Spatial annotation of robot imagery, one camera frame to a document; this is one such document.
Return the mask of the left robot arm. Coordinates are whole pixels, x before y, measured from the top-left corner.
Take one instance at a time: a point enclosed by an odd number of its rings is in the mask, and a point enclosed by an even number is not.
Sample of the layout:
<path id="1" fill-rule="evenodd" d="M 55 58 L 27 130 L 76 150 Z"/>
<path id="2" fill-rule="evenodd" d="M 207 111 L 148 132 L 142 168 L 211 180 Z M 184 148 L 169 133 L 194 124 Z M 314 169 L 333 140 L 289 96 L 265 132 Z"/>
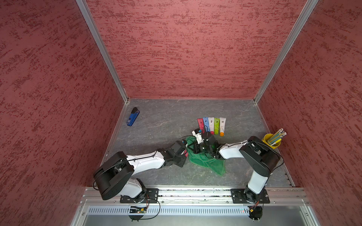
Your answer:
<path id="1" fill-rule="evenodd" d="M 103 200 L 117 195 L 142 200 L 147 192 L 140 179 L 134 175 L 153 169 L 176 165 L 182 168 L 187 158 L 186 140 L 177 140 L 170 147 L 160 148 L 143 155 L 126 155 L 117 152 L 93 173 L 93 188 Z"/>

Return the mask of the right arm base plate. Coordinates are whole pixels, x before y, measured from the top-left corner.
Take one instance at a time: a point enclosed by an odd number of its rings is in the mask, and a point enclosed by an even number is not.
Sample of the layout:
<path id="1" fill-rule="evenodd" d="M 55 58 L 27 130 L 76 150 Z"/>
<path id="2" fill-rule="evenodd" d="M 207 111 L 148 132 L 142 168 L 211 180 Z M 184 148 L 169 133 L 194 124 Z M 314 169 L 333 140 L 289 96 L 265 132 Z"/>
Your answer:
<path id="1" fill-rule="evenodd" d="M 270 199 L 266 189 L 255 194 L 250 189 L 231 189 L 231 198 L 234 204 L 270 204 Z"/>

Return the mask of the green microfiber cloth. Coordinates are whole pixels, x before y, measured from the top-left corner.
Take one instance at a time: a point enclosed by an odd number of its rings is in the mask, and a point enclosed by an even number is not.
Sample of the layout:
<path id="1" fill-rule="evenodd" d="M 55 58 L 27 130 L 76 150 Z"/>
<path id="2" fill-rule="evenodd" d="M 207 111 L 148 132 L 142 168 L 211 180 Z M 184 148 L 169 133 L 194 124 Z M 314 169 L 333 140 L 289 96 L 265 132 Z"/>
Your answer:
<path id="1" fill-rule="evenodd" d="M 218 176 L 223 176 L 226 173 L 225 160 L 215 159 L 208 153 L 194 153 L 194 147 L 198 144 L 195 137 L 187 137 L 186 142 L 188 158 L 191 163 L 210 169 Z"/>

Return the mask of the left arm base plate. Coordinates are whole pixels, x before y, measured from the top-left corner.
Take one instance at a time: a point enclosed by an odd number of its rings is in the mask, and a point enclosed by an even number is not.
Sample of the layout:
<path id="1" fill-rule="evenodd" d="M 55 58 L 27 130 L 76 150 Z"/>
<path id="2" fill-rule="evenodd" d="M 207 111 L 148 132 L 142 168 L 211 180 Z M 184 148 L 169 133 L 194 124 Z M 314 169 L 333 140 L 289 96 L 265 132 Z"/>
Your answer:
<path id="1" fill-rule="evenodd" d="M 135 198 L 131 198 L 126 195 L 122 195 L 120 198 L 120 203 L 128 204 L 154 204 L 158 200 L 159 189 L 157 188 L 146 188 L 141 191 L 139 195 Z"/>

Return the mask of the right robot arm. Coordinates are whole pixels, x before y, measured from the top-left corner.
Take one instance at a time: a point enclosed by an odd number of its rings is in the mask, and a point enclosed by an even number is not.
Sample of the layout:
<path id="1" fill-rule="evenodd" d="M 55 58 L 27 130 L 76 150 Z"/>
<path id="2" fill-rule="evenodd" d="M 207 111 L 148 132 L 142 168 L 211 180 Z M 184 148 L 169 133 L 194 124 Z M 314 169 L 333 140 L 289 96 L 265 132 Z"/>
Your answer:
<path id="1" fill-rule="evenodd" d="M 220 144 L 209 132 L 186 138 L 189 161 L 211 169 L 219 176 L 225 173 L 225 160 L 244 158 L 253 169 L 243 191 L 232 192 L 234 203 L 269 203 L 265 186 L 272 172 L 279 167 L 281 155 L 255 136 L 234 144 Z"/>

